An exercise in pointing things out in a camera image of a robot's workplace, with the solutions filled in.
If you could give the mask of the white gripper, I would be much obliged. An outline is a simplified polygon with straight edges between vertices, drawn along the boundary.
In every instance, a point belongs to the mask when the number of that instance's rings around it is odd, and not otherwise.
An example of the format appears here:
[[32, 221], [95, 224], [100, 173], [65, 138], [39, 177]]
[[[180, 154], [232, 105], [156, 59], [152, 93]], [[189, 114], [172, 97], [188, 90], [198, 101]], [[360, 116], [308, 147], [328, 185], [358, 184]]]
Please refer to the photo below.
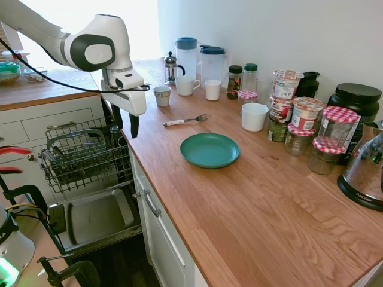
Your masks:
[[105, 100], [111, 103], [111, 109], [116, 126], [119, 130], [123, 128], [123, 120], [120, 113], [120, 108], [129, 112], [130, 119], [130, 133], [134, 139], [138, 136], [139, 131], [139, 117], [147, 110], [147, 103], [144, 91], [123, 91], [116, 92], [101, 80], [101, 87], [103, 90], [110, 91], [110, 93], [102, 92]]

